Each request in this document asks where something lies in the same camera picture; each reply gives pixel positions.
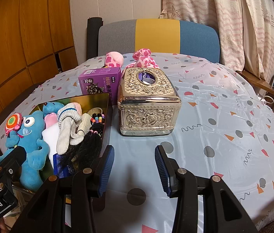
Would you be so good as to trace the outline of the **ornate silver tissue box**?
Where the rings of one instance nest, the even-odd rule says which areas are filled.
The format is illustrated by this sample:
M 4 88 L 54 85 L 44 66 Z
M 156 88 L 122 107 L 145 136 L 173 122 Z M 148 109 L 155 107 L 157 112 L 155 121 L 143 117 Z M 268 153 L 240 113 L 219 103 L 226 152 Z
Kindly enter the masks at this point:
M 122 135 L 160 136 L 175 128 L 181 98 L 159 68 L 131 67 L 121 77 L 117 106 Z

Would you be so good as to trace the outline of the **small blue teddy bear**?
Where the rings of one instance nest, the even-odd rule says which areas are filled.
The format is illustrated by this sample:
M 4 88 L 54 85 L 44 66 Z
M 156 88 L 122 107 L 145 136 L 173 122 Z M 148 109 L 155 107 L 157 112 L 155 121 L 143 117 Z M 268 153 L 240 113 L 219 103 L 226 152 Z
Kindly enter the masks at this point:
M 57 113 L 65 105 L 60 102 L 45 102 L 43 105 L 43 117 L 45 118 L 48 114 Z

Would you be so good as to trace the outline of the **blue tissue packet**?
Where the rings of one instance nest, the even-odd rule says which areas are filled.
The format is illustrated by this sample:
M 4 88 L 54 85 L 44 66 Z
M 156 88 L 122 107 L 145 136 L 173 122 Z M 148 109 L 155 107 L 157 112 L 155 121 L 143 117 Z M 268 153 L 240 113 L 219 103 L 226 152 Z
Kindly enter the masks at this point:
M 61 155 L 54 154 L 53 155 L 54 174 L 57 175 L 59 178 L 68 177 L 70 175 L 69 170 L 67 167 L 62 168 L 60 161 L 61 161 Z

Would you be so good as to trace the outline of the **grey yellow blue chair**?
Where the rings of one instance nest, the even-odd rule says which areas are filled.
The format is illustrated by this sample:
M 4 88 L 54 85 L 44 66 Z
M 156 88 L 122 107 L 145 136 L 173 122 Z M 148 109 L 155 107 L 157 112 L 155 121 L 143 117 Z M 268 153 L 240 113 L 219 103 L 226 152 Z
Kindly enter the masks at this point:
M 122 54 L 148 48 L 154 53 L 184 54 L 220 60 L 220 41 L 215 29 L 194 22 L 142 18 L 104 24 L 102 18 L 87 20 L 86 58 L 111 51 Z

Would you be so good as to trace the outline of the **pink spotted plush toy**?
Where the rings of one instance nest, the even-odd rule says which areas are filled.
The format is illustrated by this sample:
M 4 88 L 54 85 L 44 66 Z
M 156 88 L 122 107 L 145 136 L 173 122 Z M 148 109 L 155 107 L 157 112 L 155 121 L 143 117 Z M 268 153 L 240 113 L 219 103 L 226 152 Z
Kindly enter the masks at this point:
M 152 52 L 148 48 L 141 48 L 137 50 L 132 58 L 131 64 L 127 68 L 141 67 L 141 68 L 159 68 L 153 57 Z M 109 52 L 105 55 L 103 68 L 122 67 L 124 64 L 124 56 L 119 52 Z

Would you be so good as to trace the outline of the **wooden wardrobe panels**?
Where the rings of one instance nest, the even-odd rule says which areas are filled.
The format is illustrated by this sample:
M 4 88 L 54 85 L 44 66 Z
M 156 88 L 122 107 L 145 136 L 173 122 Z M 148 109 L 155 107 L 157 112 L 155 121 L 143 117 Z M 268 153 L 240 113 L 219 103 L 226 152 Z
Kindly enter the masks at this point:
M 0 0 L 0 113 L 76 64 L 70 0 Z

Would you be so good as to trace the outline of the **white foam sponge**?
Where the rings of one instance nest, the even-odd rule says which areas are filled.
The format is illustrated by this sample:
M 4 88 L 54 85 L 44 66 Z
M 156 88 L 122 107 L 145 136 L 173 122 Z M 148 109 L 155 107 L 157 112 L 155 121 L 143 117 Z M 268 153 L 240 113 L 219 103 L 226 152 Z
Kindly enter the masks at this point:
M 57 153 L 56 146 L 59 136 L 59 126 L 58 123 L 53 124 L 52 126 L 46 128 L 42 132 L 43 140 L 49 145 L 50 152 L 48 153 L 48 158 L 52 167 L 54 167 L 53 156 Z

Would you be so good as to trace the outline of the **patterned light blue tablecloth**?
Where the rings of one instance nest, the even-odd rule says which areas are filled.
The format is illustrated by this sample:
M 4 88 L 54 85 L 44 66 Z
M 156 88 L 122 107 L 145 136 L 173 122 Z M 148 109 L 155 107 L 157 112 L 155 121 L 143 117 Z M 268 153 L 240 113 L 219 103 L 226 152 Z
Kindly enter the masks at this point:
M 113 111 L 115 160 L 98 232 L 171 232 L 176 199 L 163 191 L 154 159 L 163 145 L 196 176 L 220 176 L 257 229 L 274 221 L 274 112 L 236 72 L 204 58 L 154 53 L 181 98 L 174 130 L 129 137 Z

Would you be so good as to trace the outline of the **patterned beige curtain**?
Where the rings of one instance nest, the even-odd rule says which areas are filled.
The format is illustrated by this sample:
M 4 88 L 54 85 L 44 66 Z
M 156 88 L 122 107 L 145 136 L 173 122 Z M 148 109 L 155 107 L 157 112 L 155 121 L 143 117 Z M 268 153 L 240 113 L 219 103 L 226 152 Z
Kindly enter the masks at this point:
M 273 0 L 162 0 L 168 19 L 213 27 L 221 63 L 270 81 L 274 74 Z

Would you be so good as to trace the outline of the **wooden side table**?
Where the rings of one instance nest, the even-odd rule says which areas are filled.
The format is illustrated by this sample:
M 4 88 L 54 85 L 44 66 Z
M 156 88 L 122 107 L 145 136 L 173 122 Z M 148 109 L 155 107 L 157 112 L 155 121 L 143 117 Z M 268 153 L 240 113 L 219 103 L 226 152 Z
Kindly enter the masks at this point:
M 241 75 L 246 81 L 248 81 L 252 86 L 265 90 L 271 95 L 274 95 L 274 89 L 264 79 L 259 79 L 246 70 L 237 71 L 237 73 Z

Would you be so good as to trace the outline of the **pink towel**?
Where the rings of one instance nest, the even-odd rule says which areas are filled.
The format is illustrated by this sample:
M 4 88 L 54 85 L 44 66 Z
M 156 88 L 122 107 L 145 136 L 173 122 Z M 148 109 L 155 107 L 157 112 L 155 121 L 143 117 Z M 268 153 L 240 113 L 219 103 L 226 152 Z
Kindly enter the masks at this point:
M 44 117 L 44 122 L 46 125 L 46 129 L 50 128 L 52 125 L 57 123 L 57 114 L 56 113 L 47 114 Z

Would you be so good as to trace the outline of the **purple cardboard box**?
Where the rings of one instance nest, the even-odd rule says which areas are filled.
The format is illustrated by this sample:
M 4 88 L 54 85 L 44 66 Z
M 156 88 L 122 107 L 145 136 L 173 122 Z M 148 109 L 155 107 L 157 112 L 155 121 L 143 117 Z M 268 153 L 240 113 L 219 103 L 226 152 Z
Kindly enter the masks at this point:
M 116 105 L 121 73 L 120 67 L 86 70 L 78 76 L 82 94 L 108 93 L 112 105 Z

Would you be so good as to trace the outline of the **gold metal tin box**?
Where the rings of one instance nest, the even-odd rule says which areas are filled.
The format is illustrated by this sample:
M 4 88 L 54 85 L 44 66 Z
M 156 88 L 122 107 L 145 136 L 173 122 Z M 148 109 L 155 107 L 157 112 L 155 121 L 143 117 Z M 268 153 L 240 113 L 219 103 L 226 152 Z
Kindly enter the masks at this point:
M 82 113 L 87 113 L 92 108 L 99 107 L 103 110 L 105 115 L 105 125 L 102 136 L 102 149 L 100 156 L 105 151 L 105 147 L 110 143 L 110 129 L 112 124 L 113 107 L 109 99 L 108 93 L 81 95 L 75 97 L 68 97 L 62 99 L 51 99 L 48 102 L 60 102 L 62 104 L 68 104 L 70 102 L 77 102 L 81 105 Z

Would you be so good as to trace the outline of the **black tape roll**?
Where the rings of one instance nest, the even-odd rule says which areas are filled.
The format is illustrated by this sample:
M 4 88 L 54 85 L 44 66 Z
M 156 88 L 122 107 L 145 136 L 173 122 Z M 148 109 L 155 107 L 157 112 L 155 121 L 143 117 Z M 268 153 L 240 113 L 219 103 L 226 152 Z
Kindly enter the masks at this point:
M 87 112 L 90 116 L 93 114 L 103 114 L 103 110 L 100 107 L 94 107 Z

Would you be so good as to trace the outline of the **blue monster plush toy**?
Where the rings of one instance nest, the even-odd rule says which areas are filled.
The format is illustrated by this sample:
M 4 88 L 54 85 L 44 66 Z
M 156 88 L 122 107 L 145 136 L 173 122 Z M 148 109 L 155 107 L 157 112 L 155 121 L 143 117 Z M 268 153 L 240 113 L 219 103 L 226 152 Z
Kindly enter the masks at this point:
M 11 131 L 7 135 L 5 146 L 6 152 L 0 156 L 1 161 L 17 146 L 26 151 L 26 160 L 22 164 L 20 183 L 26 189 L 36 192 L 43 180 L 40 171 L 44 168 L 49 145 L 43 141 L 42 131 L 45 129 L 43 112 L 37 110 L 30 115 L 24 116 L 21 127 L 18 131 Z

